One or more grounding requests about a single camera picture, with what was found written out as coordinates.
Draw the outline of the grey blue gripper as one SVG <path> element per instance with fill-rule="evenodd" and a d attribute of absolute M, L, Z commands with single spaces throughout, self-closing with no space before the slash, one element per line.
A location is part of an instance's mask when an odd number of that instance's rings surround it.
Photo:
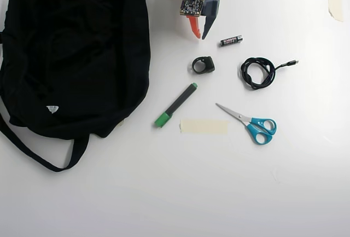
<path fill-rule="evenodd" d="M 205 0 L 202 8 L 202 16 L 206 17 L 205 25 L 204 25 L 204 31 L 202 34 L 202 40 L 206 38 L 208 35 L 214 21 L 217 18 L 217 13 L 219 10 L 219 3 L 220 0 Z M 191 30 L 193 34 L 200 39 L 201 38 L 201 33 L 199 29 L 199 21 L 198 17 L 195 16 L 188 16 Z"/>

